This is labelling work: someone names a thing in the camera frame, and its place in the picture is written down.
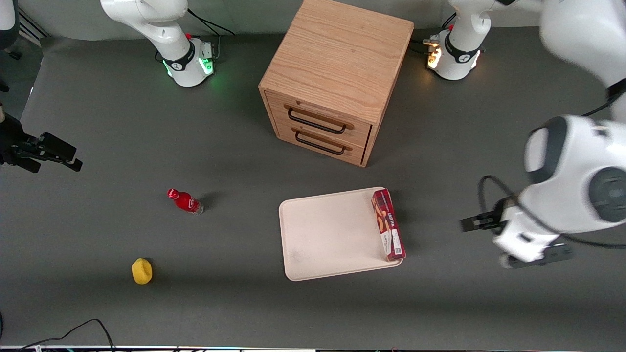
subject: cardboard box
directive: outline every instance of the cardboard box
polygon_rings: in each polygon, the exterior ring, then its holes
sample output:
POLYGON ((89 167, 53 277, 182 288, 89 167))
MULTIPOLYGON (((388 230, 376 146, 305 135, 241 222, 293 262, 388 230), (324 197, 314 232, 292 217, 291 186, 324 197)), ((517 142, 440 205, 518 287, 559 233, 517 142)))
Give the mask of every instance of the cardboard box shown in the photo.
POLYGON ((377 190, 372 196, 372 206, 376 212, 378 229, 381 232, 382 247, 388 261, 395 261, 406 257, 396 213, 391 203, 391 196, 387 189, 377 190))

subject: wooden drawer cabinet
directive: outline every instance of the wooden drawer cabinet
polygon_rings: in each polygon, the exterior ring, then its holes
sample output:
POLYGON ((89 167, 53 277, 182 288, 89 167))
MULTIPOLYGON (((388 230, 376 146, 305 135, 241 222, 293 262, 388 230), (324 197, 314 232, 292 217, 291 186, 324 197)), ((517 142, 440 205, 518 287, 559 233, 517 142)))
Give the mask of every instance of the wooden drawer cabinet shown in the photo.
POLYGON ((366 166, 413 23, 304 0, 259 90, 277 137, 366 166))

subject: gray floor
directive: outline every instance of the gray floor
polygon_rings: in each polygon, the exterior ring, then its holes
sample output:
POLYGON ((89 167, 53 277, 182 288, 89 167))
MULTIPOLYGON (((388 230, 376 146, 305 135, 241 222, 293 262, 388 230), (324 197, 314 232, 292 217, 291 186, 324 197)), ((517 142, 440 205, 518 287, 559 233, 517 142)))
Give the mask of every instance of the gray floor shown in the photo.
POLYGON ((21 53, 22 57, 14 60, 8 53, 0 51, 0 77, 11 88, 8 92, 0 91, 0 101, 6 113, 20 119, 37 78, 43 53, 39 46, 22 37, 11 46, 11 50, 21 53))
MULTIPOLYGON (((217 74, 190 89, 147 41, 47 42, 24 128, 75 144, 85 166, 0 170, 3 343, 97 317, 117 344, 623 351, 626 253, 576 246, 571 261, 507 271, 489 233, 459 230, 478 211, 482 175, 528 184, 528 131, 603 102, 600 84, 549 55, 537 32, 493 29, 460 82, 409 54, 368 168, 273 136, 257 84, 280 36, 225 38, 217 74), (400 213, 405 262, 289 281, 279 204, 378 185, 400 213), (208 210, 175 209, 170 187, 208 210), (147 286, 132 281, 137 257, 155 263, 147 286)), ((623 232, 585 238, 625 242, 623 232)), ((67 339, 105 341, 96 326, 67 339)))

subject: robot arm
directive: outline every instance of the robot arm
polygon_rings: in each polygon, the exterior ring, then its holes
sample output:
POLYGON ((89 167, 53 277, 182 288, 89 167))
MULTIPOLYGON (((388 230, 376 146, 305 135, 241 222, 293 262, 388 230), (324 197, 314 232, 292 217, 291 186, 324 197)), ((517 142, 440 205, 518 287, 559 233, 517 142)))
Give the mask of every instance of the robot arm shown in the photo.
POLYGON ((0 49, 10 47, 18 35, 17 0, 0 0, 0 49))
POLYGON ((476 66, 480 46, 491 29, 488 11, 509 7, 539 11, 539 0, 449 0, 456 10, 451 28, 444 28, 424 44, 430 46, 428 68, 447 80, 460 80, 476 66))
POLYGON ((565 237, 597 247, 626 248, 570 234, 626 222, 626 8, 621 0, 546 0, 541 38, 553 54, 581 66, 607 87, 614 120, 552 118, 532 131, 525 170, 531 185, 508 194, 492 212, 461 221, 463 230, 492 229, 505 267, 572 257, 565 237))
POLYGON ((80 171, 83 163, 74 158, 76 148, 50 133, 39 138, 24 133, 22 124, 5 114, 0 104, 0 164, 17 165, 32 173, 41 166, 36 160, 63 164, 80 171))
POLYGON ((185 35, 175 22, 187 13, 187 0, 100 0, 107 16, 152 42, 176 83, 199 85, 213 73, 213 48, 185 35))

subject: bottle cap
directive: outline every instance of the bottle cap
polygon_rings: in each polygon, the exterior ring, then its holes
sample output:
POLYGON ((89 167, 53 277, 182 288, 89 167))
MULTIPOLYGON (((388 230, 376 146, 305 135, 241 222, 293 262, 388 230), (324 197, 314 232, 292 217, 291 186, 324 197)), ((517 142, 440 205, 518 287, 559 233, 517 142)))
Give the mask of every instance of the bottle cap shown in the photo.
POLYGON ((167 196, 170 199, 176 199, 180 196, 180 192, 175 189, 170 189, 169 191, 167 191, 167 196))

